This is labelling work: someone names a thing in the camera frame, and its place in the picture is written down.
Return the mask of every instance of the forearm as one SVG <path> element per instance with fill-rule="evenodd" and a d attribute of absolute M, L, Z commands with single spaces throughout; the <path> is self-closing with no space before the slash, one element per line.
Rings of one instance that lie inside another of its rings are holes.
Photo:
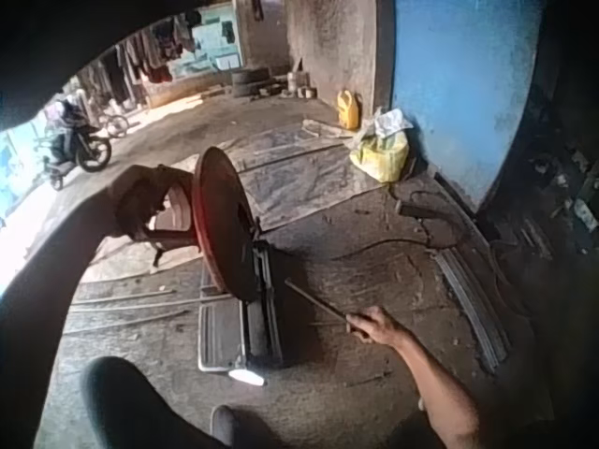
<path fill-rule="evenodd" d="M 58 226 L 0 301 L 0 446 L 33 445 L 68 308 L 108 230 L 96 200 Z"/>
<path fill-rule="evenodd" d="M 474 401 L 412 334 L 393 345 L 414 376 L 432 428 L 448 448 L 472 447 L 478 433 Z"/>

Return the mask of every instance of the metal rod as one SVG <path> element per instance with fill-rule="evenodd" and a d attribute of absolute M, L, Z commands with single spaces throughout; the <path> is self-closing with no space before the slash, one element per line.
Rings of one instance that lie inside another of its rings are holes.
<path fill-rule="evenodd" d="M 323 311 L 328 313 L 330 316 L 334 316 L 339 321 L 343 321 L 344 323 L 347 323 L 347 320 L 345 319 L 345 315 L 343 313 L 341 313 L 339 310 L 335 309 L 333 306 L 331 306 L 327 302 L 323 301 L 322 299 L 318 299 L 317 297 L 313 297 L 309 293 L 304 292 L 301 288 L 299 288 L 294 283 L 292 283 L 290 279 L 285 280 L 285 285 L 287 285 L 289 288 L 291 288 L 292 290 L 296 291 L 297 293 L 299 293 L 300 295 L 302 295 L 303 297 L 308 299 L 315 306 L 319 307 L 320 309 L 322 309 Z"/>
<path fill-rule="evenodd" d="M 386 377 L 390 376 L 392 372 L 393 371 L 386 370 L 386 371 L 383 371 L 380 374 L 377 374 L 373 377 L 368 377 L 366 379 L 362 379 L 361 381 L 343 382 L 343 386 L 345 388 L 351 388 L 352 386 L 364 385 L 364 384 L 369 384 L 370 382 L 380 381 L 380 380 L 385 379 Z"/>
<path fill-rule="evenodd" d="M 313 326 L 313 327 L 346 326 L 346 323 L 340 323 L 339 321 L 314 321 L 313 323 L 308 323 L 308 326 Z"/>
<path fill-rule="evenodd" d="M 114 327 L 120 327 L 120 326 L 140 325 L 141 323 L 149 323 L 151 321 L 163 320 L 165 318 L 174 318 L 175 316 L 184 315 L 188 312 L 189 311 L 175 311 L 175 312 L 171 312 L 171 313 L 164 313 L 162 315 L 150 316 L 148 318 L 141 318 L 139 320 L 123 321 L 121 323 L 114 323 L 112 325 L 85 327 L 83 329 L 73 329 L 73 330 L 68 330 L 67 332 L 63 332 L 63 335 L 82 334 L 84 332 L 93 332 L 95 330 L 112 329 Z"/>
<path fill-rule="evenodd" d="M 71 305 L 77 306 L 79 304 L 102 304 L 104 302 L 125 301 L 126 299 L 136 299 L 138 297 L 161 297 L 163 295 L 172 295 L 173 293 L 177 293 L 177 290 L 165 290 L 164 292 L 134 293 L 133 295 L 122 295 L 119 297 L 100 297 L 98 299 L 75 301 L 72 302 Z"/>
<path fill-rule="evenodd" d="M 228 299 L 233 297 L 232 295 L 218 295 L 214 297 L 197 297 L 195 299 L 182 299 L 180 301 L 170 301 L 170 302 L 156 302 L 154 304 L 138 304 L 136 306 L 122 306 L 122 307 L 106 307 L 104 309 L 93 308 L 93 309 L 84 309 L 81 307 L 74 307 L 71 309 L 71 312 L 81 313 L 81 312 L 95 312 L 95 311 L 138 311 L 139 309 L 153 309 L 157 307 L 175 307 L 175 306 L 184 306 L 186 304 L 195 304 L 199 303 L 209 303 L 214 301 L 221 301 L 223 299 Z"/>

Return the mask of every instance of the person's knee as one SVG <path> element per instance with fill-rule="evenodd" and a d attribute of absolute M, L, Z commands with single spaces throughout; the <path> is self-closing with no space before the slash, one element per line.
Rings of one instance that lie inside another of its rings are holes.
<path fill-rule="evenodd" d="M 81 383 L 86 392 L 104 390 L 111 385 L 117 385 L 137 368 L 120 357 L 99 357 L 92 361 L 83 373 Z"/>

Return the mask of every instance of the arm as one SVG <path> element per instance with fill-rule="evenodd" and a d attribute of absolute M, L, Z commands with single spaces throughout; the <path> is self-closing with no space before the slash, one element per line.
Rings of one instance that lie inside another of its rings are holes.
<path fill-rule="evenodd" d="M 447 448 L 477 446 L 479 422 L 474 401 L 410 331 L 379 307 L 347 315 L 347 321 L 368 336 L 358 335 L 361 340 L 385 344 L 400 355 L 414 376 L 431 427 Z"/>
<path fill-rule="evenodd" d="M 133 166 L 85 199 L 49 235 L 0 299 L 0 447 L 32 447 L 68 308 L 108 234 L 146 223 L 164 194 Z M 148 180 L 139 188 L 138 182 Z M 124 194 L 127 201 L 121 201 Z"/>

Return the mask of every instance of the cutting disc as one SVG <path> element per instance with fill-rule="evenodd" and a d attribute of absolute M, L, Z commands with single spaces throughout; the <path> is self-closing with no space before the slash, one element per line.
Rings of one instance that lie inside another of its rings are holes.
<path fill-rule="evenodd" d="M 222 150 L 210 147 L 199 156 L 192 202 L 197 239 L 214 283 L 238 299 L 254 300 L 256 225 L 240 177 Z"/>

